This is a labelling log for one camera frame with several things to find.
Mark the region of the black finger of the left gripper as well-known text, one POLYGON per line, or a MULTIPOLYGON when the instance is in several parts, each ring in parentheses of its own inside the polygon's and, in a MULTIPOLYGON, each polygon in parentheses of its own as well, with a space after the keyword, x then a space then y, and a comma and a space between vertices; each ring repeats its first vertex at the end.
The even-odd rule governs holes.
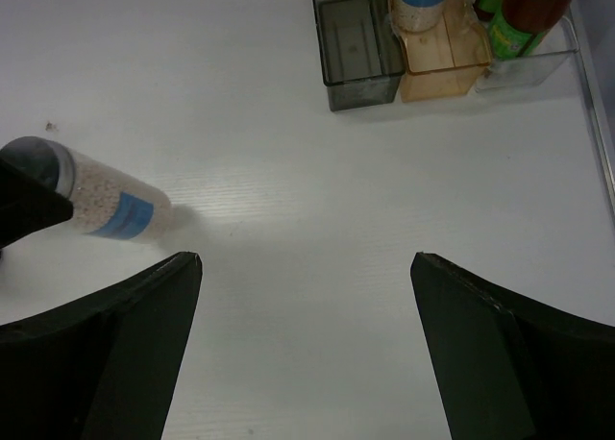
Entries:
POLYGON ((1 159, 1 249, 73 217, 72 203, 1 159))

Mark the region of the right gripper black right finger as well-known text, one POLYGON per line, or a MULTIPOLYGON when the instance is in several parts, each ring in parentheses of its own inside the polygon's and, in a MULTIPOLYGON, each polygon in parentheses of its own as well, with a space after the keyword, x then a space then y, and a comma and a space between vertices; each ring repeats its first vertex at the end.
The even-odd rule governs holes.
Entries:
POLYGON ((409 274, 452 438, 613 438, 613 327, 436 254, 409 274))

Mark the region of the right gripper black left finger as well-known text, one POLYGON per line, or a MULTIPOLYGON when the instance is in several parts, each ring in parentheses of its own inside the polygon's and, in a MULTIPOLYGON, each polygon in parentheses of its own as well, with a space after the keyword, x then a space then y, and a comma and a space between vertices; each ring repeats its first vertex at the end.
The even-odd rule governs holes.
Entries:
POLYGON ((2 438, 161 438, 201 281, 181 252, 2 326, 2 438))

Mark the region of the white granule jar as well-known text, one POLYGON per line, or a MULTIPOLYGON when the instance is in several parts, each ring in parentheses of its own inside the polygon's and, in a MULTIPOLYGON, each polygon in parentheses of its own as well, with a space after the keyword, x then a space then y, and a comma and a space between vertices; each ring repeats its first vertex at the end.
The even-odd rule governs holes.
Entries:
POLYGON ((78 232, 146 243, 171 226, 164 192, 59 142, 20 137, 1 149, 1 158, 67 198, 78 232))
POLYGON ((439 21, 445 0, 393 0, 393 20, 402 30, 422 33, 439 21))

